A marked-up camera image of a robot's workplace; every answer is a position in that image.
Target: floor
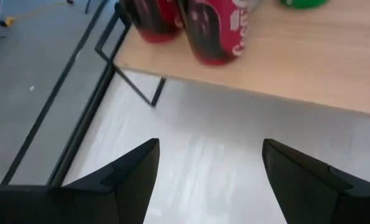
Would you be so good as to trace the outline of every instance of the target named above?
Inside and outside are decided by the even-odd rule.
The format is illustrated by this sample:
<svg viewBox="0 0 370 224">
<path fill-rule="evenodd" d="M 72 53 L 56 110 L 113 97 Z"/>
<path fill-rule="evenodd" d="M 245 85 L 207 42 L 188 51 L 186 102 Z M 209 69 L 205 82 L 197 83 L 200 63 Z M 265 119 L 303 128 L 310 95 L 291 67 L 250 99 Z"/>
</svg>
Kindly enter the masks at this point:
<svg viewBox="0 0 370 224">
<path fill-rule="evenodd" d="M 158 78 L 126 73 L 152 95 Z M 262 162 L 264 138 L 370 181 L 365 114 L 178 80 L 152 109 L 116 77 L 65 183 L 150 138 L 160 139 L 160 165 L 145 224 L 285 223 Z"/>
<path fill-rule="evenodd" d="M 18 16 L 57 0 L 5 0 L 3 16 Z M 0 27 L 0 182 L 40 113 L 57 79 L 83 35 L 100 0 L 84 14 L 86 0 L 61 5 L 35 17 Z M 45 184 L 86 101 L 104 62 L 94 51 L 115 1 L 106 6 L 79 54 L 74 67 L 19 166 L 12 184 Z M 117 40 L 119 29 L 112 35 Z"/>
</svg>

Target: green bottle cap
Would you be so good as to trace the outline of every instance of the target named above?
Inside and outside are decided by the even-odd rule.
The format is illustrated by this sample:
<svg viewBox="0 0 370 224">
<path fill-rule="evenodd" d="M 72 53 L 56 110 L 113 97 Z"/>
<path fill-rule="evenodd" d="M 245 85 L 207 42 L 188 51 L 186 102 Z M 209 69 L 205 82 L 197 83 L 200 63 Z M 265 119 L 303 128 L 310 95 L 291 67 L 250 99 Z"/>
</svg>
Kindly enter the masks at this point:
<svg viewBox="0 0 370 224">
<path fill-rule="evenodd" d="M 280 0 L 284 5 L 294 9 L 310 9 L 321 6 L 328 0 Z"/>
</svg>

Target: coca-cola can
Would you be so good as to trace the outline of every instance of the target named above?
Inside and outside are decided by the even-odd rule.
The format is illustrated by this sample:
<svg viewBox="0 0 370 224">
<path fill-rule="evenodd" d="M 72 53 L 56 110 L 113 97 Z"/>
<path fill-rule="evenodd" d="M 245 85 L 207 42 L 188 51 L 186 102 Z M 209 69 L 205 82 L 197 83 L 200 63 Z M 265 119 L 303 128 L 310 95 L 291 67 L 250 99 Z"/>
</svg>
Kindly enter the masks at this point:
<svg viewBox="0 0 370 224">
<path fill-rule="evenodd" d="M 177 0 L 193 53 L 208 65 L 222 65 L 246 47 L 251 0 Z"/>
<path fill-rule="evenodd" d="M 182 28 L 175 0 L 121 0 L 120 3 L 148 42 L 173 39 Z"/>
</svg>

